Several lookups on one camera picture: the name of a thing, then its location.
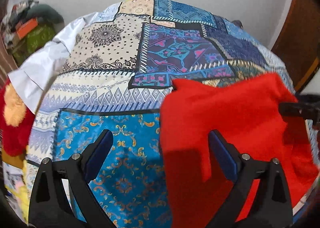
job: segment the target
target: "orange box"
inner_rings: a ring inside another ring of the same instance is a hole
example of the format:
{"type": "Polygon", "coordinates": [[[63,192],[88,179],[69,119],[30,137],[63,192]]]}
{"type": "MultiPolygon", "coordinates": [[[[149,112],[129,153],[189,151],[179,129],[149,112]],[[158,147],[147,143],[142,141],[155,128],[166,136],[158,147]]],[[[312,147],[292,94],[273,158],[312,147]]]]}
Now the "orange box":
{"type": "Polygon", "coordinates": [[[30,31],[32,31],[36,26],[38,26],[38,21],[36,18],[28,20],[23,24],[18,30],[17,35],[19,39],[23,39],[30,31]]]}

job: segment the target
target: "colorful printed fabric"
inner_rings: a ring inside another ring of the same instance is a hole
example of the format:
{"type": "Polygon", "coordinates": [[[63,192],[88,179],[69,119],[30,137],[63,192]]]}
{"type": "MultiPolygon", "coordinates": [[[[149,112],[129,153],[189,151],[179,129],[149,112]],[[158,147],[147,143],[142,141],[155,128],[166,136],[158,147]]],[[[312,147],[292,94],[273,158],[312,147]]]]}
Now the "colorful printed fabric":
{"type": "MultiPolygon", "coordinates": [[[[222,17],[170,0],[111,5],[72,41],[74,50],[37,112],[26,158],[67,159],[104,128],[112,130],[114,150],[90,187],[119,227],[170,227],[154,110],[172,91],[173,79],[224,87],[277,72],[293,92],[284,63],[249,34],[222,17]]],[[[38,170],[30,162],[29,194],[38,170]]],[[[83,220],[75,203],[73,210],[83,220]]]]}
{"type": "MultiPolygon", "coordinates": [[[[89,183],[102,209],[118,227],[170,228],[158,113],[97,116],[62,111],[53,159],[82,153],[104,129],[112,131],[113,146],[97,178],[89,183]]],[[[79,210],[76,214],[85,221],[79,210]]]]}

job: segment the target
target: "black object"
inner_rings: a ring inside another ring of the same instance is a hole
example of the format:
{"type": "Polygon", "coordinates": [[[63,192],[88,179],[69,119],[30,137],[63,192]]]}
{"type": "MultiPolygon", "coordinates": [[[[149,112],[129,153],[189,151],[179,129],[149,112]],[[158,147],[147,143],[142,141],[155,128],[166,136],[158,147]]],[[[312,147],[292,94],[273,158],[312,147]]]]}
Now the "black object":
{"type": "Polygon", "coordinates": [[[320,96],[296,95],[298,103],[280,103],[279,113],[282,116],[302,117],[312,120],[316,126],[320,123],[320,96]]]}
{"type": "Polygon", "coordinates": [[[230,175],[230,172],[233,172],[236,173],[236,181],[206,228],[283,228],[292,224],[289,188],[278,159],[266,162],[254,160],[248,154],[240,154],[217,130],[210,132],[209,145],[213,148],[226,178],[228,175],[234,177],[230,175]],[[217,146],[225,148],[228,155],[221,157],[219,150],[215,149],[217,146]],[[230,166],[232,160],[233,169],[225,172],[226,166],[230,166]],[[260,179],[260,183],[250,212],[247,218],[236,222],[254,179],[260,179]]]}
{"type": "Polygon", "coordinates": [[[56,162],[44,158],[31,194],[29,223],[37,228],[115,228],[88,186],[88,183],[97,177],[112,144],[113,134],[105,129],[82,154],[75,153],[68,160],[56,162]],[[62,178],[69,180],[76,202],[87,223],[74,217],[62,185],[62,178]]]}

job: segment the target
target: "red plush toy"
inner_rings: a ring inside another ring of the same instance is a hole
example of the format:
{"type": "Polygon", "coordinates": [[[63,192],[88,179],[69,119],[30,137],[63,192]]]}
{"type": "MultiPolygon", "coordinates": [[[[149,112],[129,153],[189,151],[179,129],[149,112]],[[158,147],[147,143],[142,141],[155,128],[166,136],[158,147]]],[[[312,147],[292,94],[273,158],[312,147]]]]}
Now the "red plush toy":
{"type": "Polygon", "coordinates": [[[0,110],[2,147],[8,155],[18,156],[28,145],[35,115],[23,103],[9,79],[0,91],[0,110]]]}

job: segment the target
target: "red fabric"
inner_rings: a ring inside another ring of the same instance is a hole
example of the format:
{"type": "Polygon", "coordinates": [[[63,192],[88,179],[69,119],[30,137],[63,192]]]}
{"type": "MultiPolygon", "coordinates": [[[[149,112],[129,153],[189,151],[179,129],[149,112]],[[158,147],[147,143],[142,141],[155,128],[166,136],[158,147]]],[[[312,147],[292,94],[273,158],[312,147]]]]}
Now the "red fabric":
{"type": "MultiPolygon", "coordinates": [[[[208,133],[218,129],[240,153],[254,159],[281,161],[292,205],[317,176],[305,123],[283,119],[280,102],[296,102],[277,74],[266,74],[226,88],[177,79],[177,89],[160,108],[160,145],[164,158],[173,228],[205,227],[229,194],[225,179],[208,148],[208,133]]],[[[247,216],[258,182],[239,216],[247,216]]]]}
{"type": "Polygon", "coordinates": [[[27,108],[26,116],[18,127],[8,126],[4,120],[4,92],[6,86],[10,84],[7,79],[4,87],[0,91],[0,129],[2,130],[2,147],[10,156],[18,156],[26,150],[29,136],[35,115],[27,108]]]}

